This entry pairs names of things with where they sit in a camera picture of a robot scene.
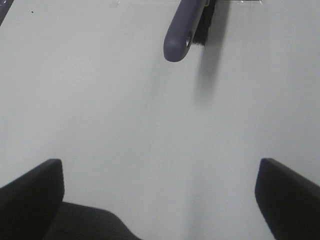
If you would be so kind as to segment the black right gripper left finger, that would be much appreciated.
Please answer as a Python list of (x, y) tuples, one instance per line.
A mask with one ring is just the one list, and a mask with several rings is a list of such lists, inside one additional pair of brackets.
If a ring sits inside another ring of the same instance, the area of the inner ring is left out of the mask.
[(49, 159), (0, 189), (0, 238), (41, 240), (65, 194), (62, 161)]

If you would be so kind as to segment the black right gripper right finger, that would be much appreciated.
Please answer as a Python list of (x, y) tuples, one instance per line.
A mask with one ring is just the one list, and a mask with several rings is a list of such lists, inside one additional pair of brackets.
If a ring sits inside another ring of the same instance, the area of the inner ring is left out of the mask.
[(276, 240), (320, 238), (320, 187), (272, 158), (260, 161), (254, 195)]

